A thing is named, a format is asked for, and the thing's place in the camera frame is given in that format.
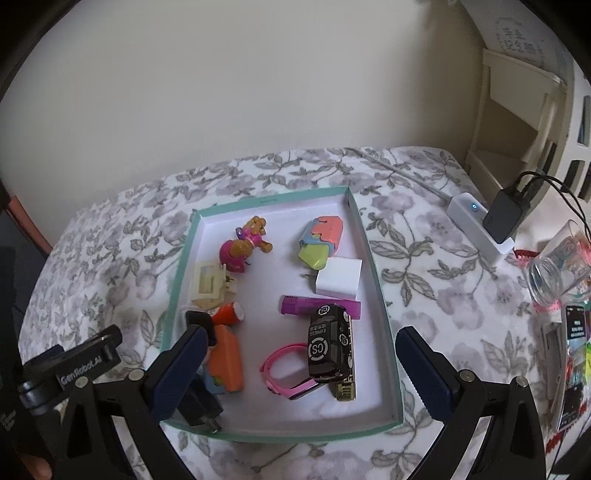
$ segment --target small orange can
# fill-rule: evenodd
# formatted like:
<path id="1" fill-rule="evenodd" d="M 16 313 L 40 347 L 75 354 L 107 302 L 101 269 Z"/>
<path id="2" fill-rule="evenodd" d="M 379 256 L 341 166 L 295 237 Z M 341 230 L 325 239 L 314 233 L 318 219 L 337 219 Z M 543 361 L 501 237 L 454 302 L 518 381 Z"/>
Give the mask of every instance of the small orange can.
<path id="1" fill-rule="evenodd" d="M 244 320 L 244 310 L 237 301 L 209 310 L 214 325 L 234 325 Z"/>

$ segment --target purple tube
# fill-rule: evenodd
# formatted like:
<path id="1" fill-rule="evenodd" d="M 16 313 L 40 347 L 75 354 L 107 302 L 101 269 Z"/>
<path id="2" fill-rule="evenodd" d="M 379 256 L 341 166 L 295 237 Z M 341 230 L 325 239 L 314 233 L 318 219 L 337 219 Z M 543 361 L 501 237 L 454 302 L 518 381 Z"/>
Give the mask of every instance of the purple tube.
<path id="1" fill-rule="evenodd" d="M 313 299 L 309 297 L 292 297 L 285 295 L 281 301 L 282 315 L 310 315 L 314 310 L 322 305 L 335 303 L 342 306 L 351 315 L 353 320 L 361 318 L 361 302 L 356 300 L 342 299 Z"/>

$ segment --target pink watch strap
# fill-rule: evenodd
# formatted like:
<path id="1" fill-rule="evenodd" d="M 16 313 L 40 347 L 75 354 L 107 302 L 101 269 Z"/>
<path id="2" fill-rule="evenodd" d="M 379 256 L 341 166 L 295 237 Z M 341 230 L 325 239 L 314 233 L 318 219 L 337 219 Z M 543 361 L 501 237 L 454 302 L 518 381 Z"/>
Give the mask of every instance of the pink watch strap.
<path id="1" fill-rule="evenodd" d="M 283 395 L 284 397 L 289 398 L 290 400 L 295 400 L 296 398 L 300 398 L 304 394 L 314 390 L 315 388 L 321 386 L 316 380 L 313 378 L 306 378 L 304 381 L 298 383 L 297 385 L 287 388 L 282 387 L 279 385 L 276 380 L 271 376 L 271 367 L 273 364 L 279 360 L 282 356 L 297 352 L 297 351 L 304 351 L 307 352 L 308 346 L 305 343 L 291 343 L 289 345 L 285 345 L 279 350 L 275 350 L 261 365 L 259 371 L 263 376 L 263 380 L 265 381 L 265 385 L 271 390 L 273 393 L 278 395 Z"/>

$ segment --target metal screw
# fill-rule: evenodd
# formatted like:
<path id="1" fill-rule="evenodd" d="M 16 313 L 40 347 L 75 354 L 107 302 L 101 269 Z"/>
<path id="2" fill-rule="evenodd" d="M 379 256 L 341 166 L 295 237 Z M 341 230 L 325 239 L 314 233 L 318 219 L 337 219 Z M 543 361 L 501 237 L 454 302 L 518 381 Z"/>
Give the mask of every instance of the metal screw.
<path id="1" fill-rule="evenodd" d="M 525 388 L 529 385 L 527 378 L 523 377 L 522 375 L 515 377 L 515 383 L 517 383 L 517 385 L 519 385 L 520 387 L 523 387 L 523 388 Z"/>
<path id="2" fill-rule="evenodd" d="M 141 380 L 144 377 L 144 371 L 141 368 L 136 368 L 135 370 L 129 372 L 129 375 L 127 375 L 127 377 L 132 382 L 137 382 L 138 380 Z"/>
<path id="3" fill-rule="evenodd" d="M 88 377 L 80 377 L 76 379 L 76 386 L 78 388 L 84 388 L 88 385 Z"/>
<path id="4" fill-rule="evenodd" d="M 460 372 L 460 378 L 464 382 L 474 382 L 476 375 L 474 375 L 474 372 L 472 370 L 462 370 Z"/>

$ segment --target toy figure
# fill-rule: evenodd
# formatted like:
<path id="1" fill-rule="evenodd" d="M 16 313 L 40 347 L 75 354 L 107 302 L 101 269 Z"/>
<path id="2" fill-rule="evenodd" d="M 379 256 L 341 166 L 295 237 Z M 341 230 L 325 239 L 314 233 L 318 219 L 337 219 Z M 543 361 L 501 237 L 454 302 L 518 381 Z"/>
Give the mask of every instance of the toy figure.
<path id="1" fill-rule="evenodd" d="M 267 234 L 266 224 L 264 218 L 255 215 L 242 228 L 236 228 L 236 236 L 240 240 L 248 240 L 253 247 L 259 247 L 267 254 L 273 249 L 273 245 L 262 239 L 262 236 Z"/>
<path id="2" fill-rule="evenodd" d="M 250 257 L 256 247 L 266 254 L 273 249 L 273 245 L 262 239 L 266 235 L 267 221 L 259 216 L 252 217 L 243 227 L 236 228 L 237 240 L 227 240 L 220 247 L 220 262 L 226 264 L 230 272 L 244 273 L 246 259 Z"/>

